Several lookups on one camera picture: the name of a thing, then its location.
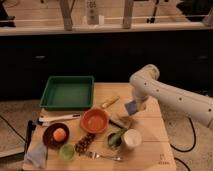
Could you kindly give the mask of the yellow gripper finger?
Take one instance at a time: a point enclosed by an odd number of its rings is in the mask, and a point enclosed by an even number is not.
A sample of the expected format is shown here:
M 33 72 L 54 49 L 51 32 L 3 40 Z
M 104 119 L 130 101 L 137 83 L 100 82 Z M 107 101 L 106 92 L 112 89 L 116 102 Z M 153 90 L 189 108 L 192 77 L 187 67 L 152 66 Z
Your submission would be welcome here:
M 137 109 L 138 109 L 138 112 L 145 111 L 146 110 L 146 103 L 145 102 L 138 103 L 137 104 Z

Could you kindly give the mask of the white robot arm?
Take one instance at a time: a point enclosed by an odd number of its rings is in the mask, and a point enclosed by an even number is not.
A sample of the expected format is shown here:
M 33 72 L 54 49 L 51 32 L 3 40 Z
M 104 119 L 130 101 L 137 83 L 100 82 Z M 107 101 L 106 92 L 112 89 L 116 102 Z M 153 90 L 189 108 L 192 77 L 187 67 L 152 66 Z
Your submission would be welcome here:
M 196 119 L 213 131 L 213 98 L 164 84 L 158 80 L 159 69 L 148 64 L 131 75 L 133 99 L 137 104 L 152 96 Z

